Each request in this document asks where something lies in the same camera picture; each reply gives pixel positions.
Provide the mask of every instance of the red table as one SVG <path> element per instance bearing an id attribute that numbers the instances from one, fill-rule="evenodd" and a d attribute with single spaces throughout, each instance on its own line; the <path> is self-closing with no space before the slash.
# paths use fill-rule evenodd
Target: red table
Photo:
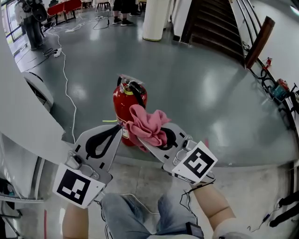
<path id="1" fill-rule="evenodd" d="M 81 0 L 68 0 L 68 1 L 65 1 L 65 2 L 58 3 L 58 4 L 56 4 L 56 5 L 52 6 L 52 7 L 49 7 L 48 8 L 48 14 L 50 16 L 51 15 L 55 15 L 56 25 L 58 25 L 60 23 L 67 22 L 68 20 L 76 18 L 74 10 L 77 9 L 77 8 L 79 8 L 79 7 L 81 7 Z M 72 11 L 73 17 L 67 19 L 66 18 L 66 14 L 68 12 L 70 12 L 70 11 Z M 57 22 L 58 13 L 60 13 L 60 12 L 64 13 L 64 19 L 65 19 L 65 21 Z"/>

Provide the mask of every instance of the pink towel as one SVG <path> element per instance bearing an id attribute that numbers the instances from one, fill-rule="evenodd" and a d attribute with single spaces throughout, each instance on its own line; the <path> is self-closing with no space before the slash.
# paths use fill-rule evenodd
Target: pink towel
<path id="1" fill-rule="evenodd" d="M 153 146 L 161 146 L 167 143 L 166 133 L 161 131 L 161 126 L 168 123 L 170 119 L 163 111 L 156 110 L 153 114 L 149 114 L 142 106 L 132 105 L 130 112 L 134 122 L 128 121 L 126 123 L 129 138 L 142 151 L 147 152 L 147 149 L 137 139 L 137 136 Z"/>

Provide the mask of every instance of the gray pants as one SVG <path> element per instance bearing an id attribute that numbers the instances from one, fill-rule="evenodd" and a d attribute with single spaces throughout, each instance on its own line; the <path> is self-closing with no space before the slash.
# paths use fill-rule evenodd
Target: gray pants
<path id="1" fill-rule="evenodd" d="M 159 199 L 160 221 L 156 235 L 187 234 L 185 224 L 196 223 L 194 216 L 179 204 L 183 193 L 169 192 Z M 151 235 L 142 223 L 142 206 L 132 197 L 109 193 L 103 197 L 101 204 L 113 239 L 146 239 Z"/>
<path id="2" fill-rule="evenodd" d="M 24 19 L 24 27 L 31 45 L 31 48 L 37 48 L 42 45 L 43 39 L 39 22 L 33 17 L 27 17 Z"/>

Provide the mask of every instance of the small red fire extinguisher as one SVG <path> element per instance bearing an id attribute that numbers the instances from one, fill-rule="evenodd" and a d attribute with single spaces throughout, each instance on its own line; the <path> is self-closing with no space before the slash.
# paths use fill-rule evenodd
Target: small red fire extinguisher
<path id="1" fill-rule="evenodd" d="M 121 75 L 117 81 L 117 87 L 113 92 L 113 103 L 118 123 L 122 127 L 121 141 L 127 146 L 134 146 L 129 139 L 129 132 L 125 124 L 127 121 L 133 121 L 129 108 L 131 105 L 146 106 L 148 99 L 145 88 L 138 83 L 138 80 L 125 75 Z"/>

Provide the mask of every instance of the red tablecloth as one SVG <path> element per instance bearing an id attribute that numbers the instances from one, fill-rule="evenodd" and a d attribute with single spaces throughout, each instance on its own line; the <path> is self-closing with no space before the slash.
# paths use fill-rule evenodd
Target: red tablecloth
<path id="1" fill-rule="evenodd" d="M 81 0 L 68 0 L 49 7 L 48 14 L 51 16 L 63 11 L 68 13 L 69 11 L 75 10 L 79 7 L 81 7 Z"/>

